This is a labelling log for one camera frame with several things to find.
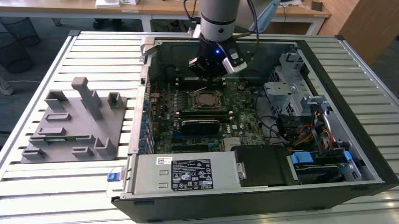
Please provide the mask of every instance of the gray plastic stand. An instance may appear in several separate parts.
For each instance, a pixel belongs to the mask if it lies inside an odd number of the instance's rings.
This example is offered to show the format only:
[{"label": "gray plastic stand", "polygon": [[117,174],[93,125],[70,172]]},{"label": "gray plastic stand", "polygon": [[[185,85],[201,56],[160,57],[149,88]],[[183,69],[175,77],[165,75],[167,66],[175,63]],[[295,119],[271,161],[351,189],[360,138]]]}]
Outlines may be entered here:
[{"label": "gray plastic stand", "polygon": [[114,159],[126,98],[117,92],[100,98],[86,83],[85,77],[72,81],[81,98],[49,91],[48,109],[22,152],[22,163]]}]

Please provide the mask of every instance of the wire mesh trash bin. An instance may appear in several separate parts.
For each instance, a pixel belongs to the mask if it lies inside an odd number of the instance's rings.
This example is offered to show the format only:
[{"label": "wire mesh trash bin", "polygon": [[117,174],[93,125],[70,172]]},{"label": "wire mesh trash bin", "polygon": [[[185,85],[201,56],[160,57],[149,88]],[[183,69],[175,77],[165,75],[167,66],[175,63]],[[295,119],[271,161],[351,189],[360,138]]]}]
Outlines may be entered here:
[{"label": "wire mesh trash bin", "polygon": [[0,32],[0,64],[9,73],[20,73],[33,66],[24,46],[17,41],[17,35]]},{"label": "wire mesh trash bin", "polygon": [[1,17],[0,22],[8,32],[12,32],[18,36],[18,41],[25,47],[33,46],[40,42],[40,38],[29,18]]}]

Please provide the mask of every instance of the chair leg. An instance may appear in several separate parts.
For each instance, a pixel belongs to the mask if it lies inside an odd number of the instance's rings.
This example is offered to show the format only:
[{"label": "chair leg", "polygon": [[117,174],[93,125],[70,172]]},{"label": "chair leg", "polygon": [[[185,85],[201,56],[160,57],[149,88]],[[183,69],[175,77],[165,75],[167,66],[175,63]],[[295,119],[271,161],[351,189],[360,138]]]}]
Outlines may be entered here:
[{"label": "chair leg", "polygon": [[58,27],[61,25],[61,18],[50,18],[54,26]]}]

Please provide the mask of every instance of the green circuit board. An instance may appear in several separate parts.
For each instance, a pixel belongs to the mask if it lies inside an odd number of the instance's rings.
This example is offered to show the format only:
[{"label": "green circuit board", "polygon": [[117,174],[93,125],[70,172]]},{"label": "green circuit board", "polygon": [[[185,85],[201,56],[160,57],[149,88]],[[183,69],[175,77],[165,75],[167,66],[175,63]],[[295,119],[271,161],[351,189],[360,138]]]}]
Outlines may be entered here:
[{"label": "green circuit board", "polygon": [[[179,91],[171,85],[160,87],[156,103],[152,102],[154,124],[158,130],[154,134],[154,153],[199,152],[192,147],[197,145],[208,145],[205,151],[209,152],[225,151],[223,140],[231,137],[239,138],[241,145],[263,145],[265,139],[253,112],[255,90],[257,88],[245,88],[240,81],[227,81],[221,91],[193,92]],[[180,133],[181,120],[175,117],[176,112],[207,110],[232,111],[229,122],[220,122],[216,135],[183,136]],[[173,146],[188,147],[176,151]]]}]

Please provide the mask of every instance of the white cable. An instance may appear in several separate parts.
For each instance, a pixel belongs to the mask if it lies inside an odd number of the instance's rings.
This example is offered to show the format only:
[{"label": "white cable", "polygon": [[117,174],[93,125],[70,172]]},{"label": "white cable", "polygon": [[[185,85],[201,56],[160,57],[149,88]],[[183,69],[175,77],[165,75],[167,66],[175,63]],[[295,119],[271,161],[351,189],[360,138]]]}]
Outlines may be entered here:
[{"label": "white cable", "polygon": [[6,81],[6,83],[41,83],[41,82],[33,80],[18,80],[18,81]]}]

